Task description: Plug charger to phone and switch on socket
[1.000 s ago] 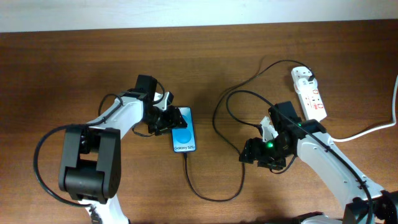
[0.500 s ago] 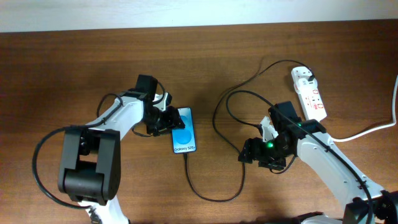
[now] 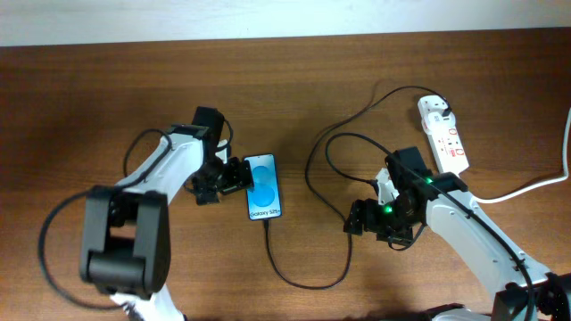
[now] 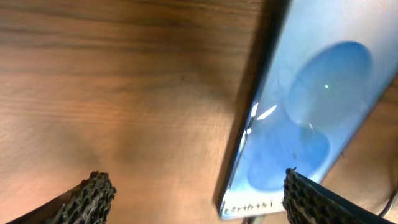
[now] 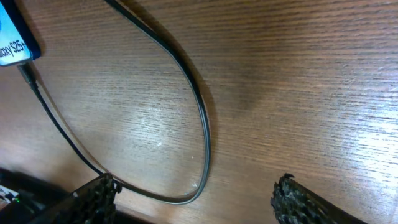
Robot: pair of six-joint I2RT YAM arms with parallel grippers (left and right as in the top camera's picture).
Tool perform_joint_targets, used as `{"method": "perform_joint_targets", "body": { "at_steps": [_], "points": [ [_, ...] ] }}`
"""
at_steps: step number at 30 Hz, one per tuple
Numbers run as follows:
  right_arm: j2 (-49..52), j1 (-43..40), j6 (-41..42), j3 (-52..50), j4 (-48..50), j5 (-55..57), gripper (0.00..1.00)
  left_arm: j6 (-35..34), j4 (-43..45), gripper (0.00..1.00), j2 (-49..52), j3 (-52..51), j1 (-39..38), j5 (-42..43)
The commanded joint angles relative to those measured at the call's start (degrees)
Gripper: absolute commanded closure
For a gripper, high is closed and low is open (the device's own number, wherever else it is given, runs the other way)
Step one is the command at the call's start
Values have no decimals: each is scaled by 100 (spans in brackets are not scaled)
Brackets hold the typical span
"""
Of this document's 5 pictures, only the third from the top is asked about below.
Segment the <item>blue screen Galaxy smartphone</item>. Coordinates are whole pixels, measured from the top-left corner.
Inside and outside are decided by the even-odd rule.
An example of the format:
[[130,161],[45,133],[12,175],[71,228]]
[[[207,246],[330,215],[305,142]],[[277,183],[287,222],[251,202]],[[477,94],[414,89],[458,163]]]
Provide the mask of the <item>blue screen Galaxy smartphone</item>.
[[265,220],[282,216],[276,158],[272,153],[244,158],[252,170],[253,186],[246,190],[248,217]]

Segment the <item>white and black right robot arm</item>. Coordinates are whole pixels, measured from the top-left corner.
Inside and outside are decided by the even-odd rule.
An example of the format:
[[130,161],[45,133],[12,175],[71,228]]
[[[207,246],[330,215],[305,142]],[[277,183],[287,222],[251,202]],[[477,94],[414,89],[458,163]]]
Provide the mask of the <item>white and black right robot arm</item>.
[[376,200],[357,200],[344,232],[372,232],[393,249],[416,240],[415,225],[429,227],[462,258],[493,298],[488,315],[451,304],[426,313],[429,320],[552,320],[570,318],[570,276],[557,275],[510,240],[483,212],[453,173],[435,175],[415,147],[387,155]]

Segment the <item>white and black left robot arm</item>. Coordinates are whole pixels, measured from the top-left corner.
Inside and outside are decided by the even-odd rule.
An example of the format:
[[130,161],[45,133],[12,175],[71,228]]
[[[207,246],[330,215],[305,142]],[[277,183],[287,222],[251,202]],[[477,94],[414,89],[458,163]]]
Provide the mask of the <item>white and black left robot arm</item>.
[[197,107],[189,124],[161,132],[155,151],[114,186],[86,196],[79,276],[131,320],[184,320],[166,285],[170,270],[169,205],[181,188],[198,205],[253,185],[251,166],[221,137],[228,121]]

